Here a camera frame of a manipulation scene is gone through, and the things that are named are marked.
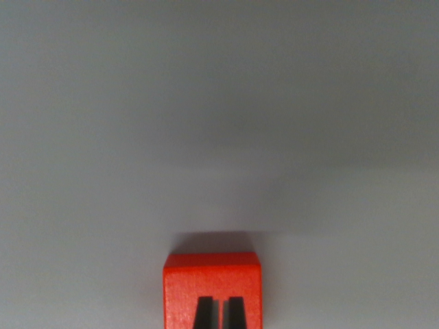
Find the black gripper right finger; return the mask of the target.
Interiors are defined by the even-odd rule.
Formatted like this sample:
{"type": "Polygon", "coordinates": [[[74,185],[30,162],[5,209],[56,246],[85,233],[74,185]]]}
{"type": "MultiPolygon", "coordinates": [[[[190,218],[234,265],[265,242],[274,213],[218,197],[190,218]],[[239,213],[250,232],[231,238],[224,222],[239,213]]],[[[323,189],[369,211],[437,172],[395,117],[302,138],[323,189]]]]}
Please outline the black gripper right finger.
{"type": "Polygon", "coordinates": [[[242,297],[230,297],[223,303],[223,329],[246,329],[246,312],[242,297]]]}

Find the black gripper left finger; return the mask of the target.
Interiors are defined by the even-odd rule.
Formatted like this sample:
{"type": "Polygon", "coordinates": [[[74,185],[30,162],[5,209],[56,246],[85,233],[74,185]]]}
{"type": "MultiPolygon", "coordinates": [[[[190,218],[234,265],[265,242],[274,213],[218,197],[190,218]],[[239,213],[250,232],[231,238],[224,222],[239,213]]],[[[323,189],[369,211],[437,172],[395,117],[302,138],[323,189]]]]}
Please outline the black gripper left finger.
{"type": "Polygon", "coordinates": [[[219,301],[212,296],[199,297],[193,329],[218,329],[220,326],[219,309],[219,301]]]}

